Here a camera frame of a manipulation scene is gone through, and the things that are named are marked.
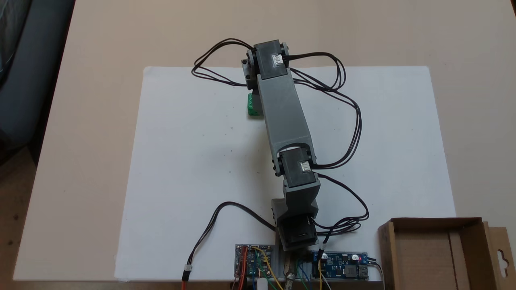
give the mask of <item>red wire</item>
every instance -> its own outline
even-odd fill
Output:
[[[244,255],[244,260],[242,262],[242,275],[240,276],[240,281],[238,283],[238,290],[242,290],[242,287],[244,286],[244,279],[247,279],[246,275],[246,263],[247,263],[247,247],[244,251],[242,251],[242,254]]]

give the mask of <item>hang tab hole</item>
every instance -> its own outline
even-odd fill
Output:
[[[500,266],[500,271],[502,272],[502,277],[507,277],[507,267],[509,266],[509,261],[505,259],[504,252],[502,250],[498,250],[498,264]]]

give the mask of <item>robotic arm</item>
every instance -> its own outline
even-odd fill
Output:
[[[263,115],[276,176],[283,176],[284,198],[272,200],[272,213],[283,250],[318,243],[313,218],[320,182],[312,138],[288,63],[288,46],[278,40],[259,43],[242,60],[254,108]]]

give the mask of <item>beige table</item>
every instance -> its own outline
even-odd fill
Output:
[[[508,227],[516,247],[510,0],[77,0],[15,279],[114,279],[143,69],[191,66],[226,37],[347,66],[429,66],[457,214]],[[238,67],[240,54],[207,65]]]

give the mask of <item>brown cardboard box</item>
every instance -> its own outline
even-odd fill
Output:
[[[393,218],[378,231],[387,290],[516,289],[507,230],[482,218]]]

